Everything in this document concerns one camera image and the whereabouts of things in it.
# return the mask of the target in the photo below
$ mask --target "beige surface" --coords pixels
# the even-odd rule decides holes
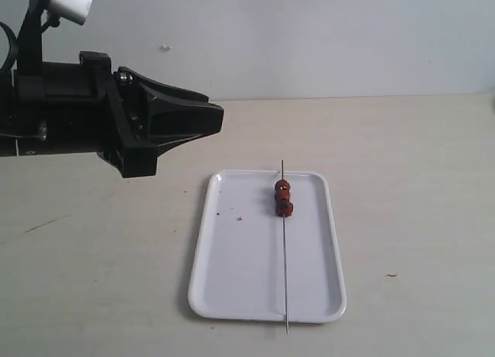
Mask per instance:
[[[154,178],[96,155],[0,159],[1,356],[495,354],[491,96],[222,104],[224,130]],[[280,158],[328,180],[346,314],[289,338],[195,317],[207,178]]]

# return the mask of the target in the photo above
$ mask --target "tray rim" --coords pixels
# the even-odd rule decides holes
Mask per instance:
[[[274,173],[279,173],[279,170],[267,170],[267,169],[222,169],[218,172],[215,172],[211,175],[210,180],[208,182],[208,189],[207,189],[207,194],[205,197],[205,203],[203,206],[203,213],[201,215],[201,222],[200,222],[200,231],[198,233],[198,239],[196,242],[196,249],[194,250],[194,261],[193,261],[193,268],[191,270],[191,276],[189,279],[189,288],[187,291],[187,299],[189,302],[189,306],[191,309],[199,316],[203,318],[214,318],[214,319],[223,319],[223,320],[244,320],[244,321],[277,321],[277,320],[271,320],[267,318],[242,318],[239,316],[219,316],[217,314],[211,314],[210,312],[204,310],[201,308],[199,304],[196,303],[196,300],[194,299],[194,294],[193,294],[193,289],[194,289],[194,284],[196,282],[196,277],[197,277],[197,260],[198,260],[198,254],[200,253],[202,243],[204,240],[204,225],[207,217],[207,211],[209,210],[207,208],[207,202],[210,200],[210,195],[213,193],[213,185],[216,183],[216,178],[218,175],[222,174],[274,174]],[[344,278],[343,278],[343,269],[342,269],[342,262],[340,259],[340,250],[339,250],[339,244],[337,241],[337,236],[336,236],[336,227],[335,227],[335,221],[333,219],[333,208],[332,208],[332,201],[330,198],[330,193],[329,193],[329,184],[326,181],[325,177],[323,175],[313,172],[313,171],[308,171],[308,170],[286,170],[285,174],[300,174],[300,175],[312,175],[314,177],[317,177],[320,181],[323,182],[324,188],[325,188],[325,198],[326,198],[326,204],[327,204],[327,209],[328,209],[328,217],[329,217],[329,225],[330,225],[330,237],[332,239],[333,243],[333,255],[335,257],[335,265],[336,265],[336,270],[337,270],[337,277],[339,280],[339,291],[340,291],[340,297],[341,297],[341,302],[339,308],[333,313],[329,314],[327,316],[322,316],[318,317],[317,319],[308,319],[306,321],[297,321],[298,323],[310,323],[310,324],[324,324],[327,322],[332,322],[336,321],[339,318],[342,317],[344,312],[347,309],[347,294],[346,294],[346,287],[344,283]]]

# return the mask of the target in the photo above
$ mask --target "white cylinder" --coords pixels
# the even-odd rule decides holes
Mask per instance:
[[[84,25],[93,0],[50,0],[48,12]]]

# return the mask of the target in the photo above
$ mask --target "white wall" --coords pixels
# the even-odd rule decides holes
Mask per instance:
[[[27,1],[0,0],[0,19],[17,31]],[[107,52],[215,99],[472,93],[495,87],[494,2],[94,0],[83,28],[46,33],[45,57]]]

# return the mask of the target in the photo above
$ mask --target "black cable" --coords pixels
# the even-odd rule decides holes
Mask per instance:
[[[19,46],[17,44],[17,38],[15,37],[15,33],[12,31],[12,29],[1,21],[0,21],[0,27],[2,27],[3,31],[5,31],[5,34],[7,35],[7,39],[9,40],[9,53],[7,53],[7,58],[5,58],[5,62],[3,63],[2,68],[0,69],[0,78],[2,78],[14,66],[15,60],[17,60],[17,53],[19,52]]]

